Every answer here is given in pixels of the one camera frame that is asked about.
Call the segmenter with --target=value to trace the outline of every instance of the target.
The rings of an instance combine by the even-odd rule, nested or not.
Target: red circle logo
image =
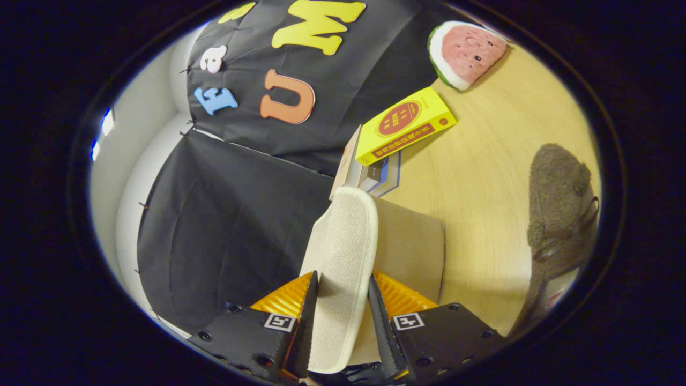
[[[417,102],[406,102],[394,107],[379,123],[379,134],[387,137],[408,127],[419,116],[421,106]]]

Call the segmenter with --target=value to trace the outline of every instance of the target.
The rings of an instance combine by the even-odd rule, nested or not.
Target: yellow letter
[[[224,16],[222,16],[222,18],[219,19],[219,21],[217,23],[222,24],[222,23],[226,23],[229,20],[236,20],[238,18],[241,18],[241,17],[245,16],[248,13],[248,11],[250,11],[252,9],[252,7],[254,7],[254,6],[255,6],[255,3],[247,3],[246,5],[243,5],[242,7],[232,9],[232,10],[228,11],[226,14],[224,14]]]
[[[296,0],[288,8],[288,13],[305,21],[276,31],[272,37],[272,47],[279,48],[284,44],[306,45],[321,49],[324,55],[334,55],[343,39],[336,35],[326,38],[314,35],[347,31],[345,25],[331,20],[328,16],[350,23],[357,19],[365,7],[366,4],[360,2]]]

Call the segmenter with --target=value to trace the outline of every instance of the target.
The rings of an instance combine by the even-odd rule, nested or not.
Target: foam letter
[[[265,95],[262,97],[262,102],[259,105],[259,112],[262,118],[273,117],[290,124],[301,124],[309,118],[314,107],[314,90],[312,86],[302,80],[278,75],[276,71],[271,69],[267,71],[267,76],[264,77],[264,87],[267,90],[280,87],[293,91],[300,96],[300,102],[298,102],[297,106],[288,106],[275,102],[270,96]]]
[[[193,95],[196,96],[209,115],[214,115],[215,111],[223,109],[224,107],[233,107],[234,109],[238,107],[238,103],[236,103],[236,99],[231,95],[231,91],[222,89],[222,93],[218,93],[219,90],[217,89],[209,89],[203,93],[202,89],[198,87],[193,92]]]
[[[222,58],[226,55],[226,45],[207,49],[200,58],[200,69],[209,73],[217,73],[222,68]]]
[[[223,24],[229,20],[239,19],[239,18],[245,16],[254,6],[255,6],[255,3],[247,3],[246,5],[243,5],[241,7],[234,8],[234,9],[228,11],[227,13],[225,13],[224,16],[222,16],[222,18],[219,19],[219,21],[217,23]]]
[[[288,13],[305,21],[276,31],[272,37],[272,47],[279,48],[284,44],[306,45],[321,49],[324,55],[334,55],[343,39],[337,35],[326,38],[314,35],[347,31],[345,25],[331,20],[328,16],[350,23],[357,19],[365,7],[366,4],[360,2],[296,0],[288,8]]]

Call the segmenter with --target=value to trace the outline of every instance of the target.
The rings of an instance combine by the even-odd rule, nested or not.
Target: white wall
[[[121,199],[118,202],[116,213],[116,226],[113,232],[117,252],[117,265],[121,268],[120,281],[128,291],[133,300],[151,318],[157,322],[163,322],[181,337],[188,338],[189,335],[163,319],[158,319],[151,306],[141,279],[134,271],[138,269],[138,232],[143,215],[143,207],[139,203],[145,203],[150,189],[160,172],[169,154],[174,150],[181,140],[179,132],[187,132],[191,126],[187,122],[191,119],[188,99],[186,97],[186,77],[185,73],[179,73],[185,69],[188,57],[193,47],[193,43],[202,31],[202,27],[190,32],[181,38],[172,48],[166,59],[168,60],[165,84],[169,87],[169,101],[174,106],[174,114],[167,117],[164,122],[157,123],[154,137],[149,140],[147,146],[141,151],[135,160],[125,185],[121,192]]]
[[[93,223],[105,259],[122,284],[126,274],[117,255],[115,230],[123,191],[151,139],[179,111],[187,115],[186,121],[190,119],[186,75],[179,71],[186,68],[190,50],[203,27],[179,39],[141,70],[115,102],[114,128],[98,141],[100,152],[93,162],[91,176]]]
[[[185,114],[177,114],[145,148],[128,178],[117,213],[115,235],[124,288],[151,317],[155,314],[150,310],[151,306],[143,292],[141,278],[134,271],[138,269],[138,230],[143,215],[143,207],[138,203],[146,202],[162,165],[182,138],[179,131],[185,132],[189,129],[186,125],[188,119],[189,116]]]

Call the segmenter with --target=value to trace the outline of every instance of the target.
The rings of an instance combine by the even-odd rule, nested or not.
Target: yellow book
[[[456,123],[433,88],[421,89],[362,125],[355,159],[369,166]]]

